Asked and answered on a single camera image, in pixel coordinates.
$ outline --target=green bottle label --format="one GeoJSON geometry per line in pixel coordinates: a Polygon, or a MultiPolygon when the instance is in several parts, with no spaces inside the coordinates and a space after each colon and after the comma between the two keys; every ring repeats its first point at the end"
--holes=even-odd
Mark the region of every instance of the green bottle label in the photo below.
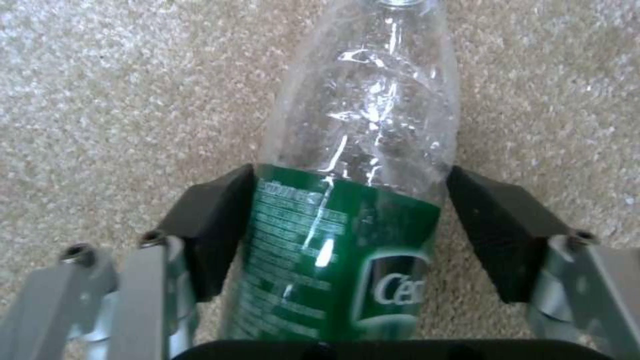
{"type": "Polygon", "coordinates": [[[440,209],[299,170],[256,172],[242,276],[222,337],[409,338],[440,209]]]}

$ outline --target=plastic bottle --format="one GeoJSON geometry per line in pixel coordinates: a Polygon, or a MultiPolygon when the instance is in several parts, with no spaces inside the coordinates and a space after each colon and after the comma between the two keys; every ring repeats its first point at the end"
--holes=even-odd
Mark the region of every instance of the plastic bottle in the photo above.
{"type": "Polygon", "coordinates": [[[444,6],[337,1],[303,44],[268,124],[221,337],[409,338],[456,148],[444,6]]]}

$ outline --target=empty bottle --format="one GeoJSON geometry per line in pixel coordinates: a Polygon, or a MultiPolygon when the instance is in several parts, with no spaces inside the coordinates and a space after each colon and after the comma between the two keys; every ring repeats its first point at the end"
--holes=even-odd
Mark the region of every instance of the empty bottle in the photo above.
{"type": "Polygon", "coordinates": [[[440,1],[331,5],[268,124],[221,337],[409,338],[458,117],[440,1]]]}

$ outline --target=beige carpet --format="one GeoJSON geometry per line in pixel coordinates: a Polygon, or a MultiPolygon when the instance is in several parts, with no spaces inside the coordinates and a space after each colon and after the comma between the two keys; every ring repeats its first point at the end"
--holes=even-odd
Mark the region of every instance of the beige carpet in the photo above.
{"type": "MultiPolygon", "coordinates": [[[[119,261],[190,184],[256,157],[319,0],[0,3],[0,313],[87,241],[119,261]]],[[[640,3],[449,1],[458,163],[640,245],[640,3]]],[[[527,336],[445,212],[422,337],[527,336]]],[[[215,333],[203,306],[199,338],[215,333]]]]}

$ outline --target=cesar logo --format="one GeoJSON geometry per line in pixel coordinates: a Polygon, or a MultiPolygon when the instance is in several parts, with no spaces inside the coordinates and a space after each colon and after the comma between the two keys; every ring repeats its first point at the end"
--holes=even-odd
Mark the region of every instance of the cesar logo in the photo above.
{"type": "Polygon", "coordinates": [[[409,275],[389,274],[380,280],[374,290],[374,299],[382,305],[409,305],[422,302],[424,280],[411,281],[409,275]],[[392,297],[387,297],[387,288],[393,286],[396,290],[392,297]]]}
{"type": "Polygon", "coordinates": [[[351,309],[355,325],[414,322],[424,300],[427,257],[414,252],[379,252],[367,258],[351,309]]]}

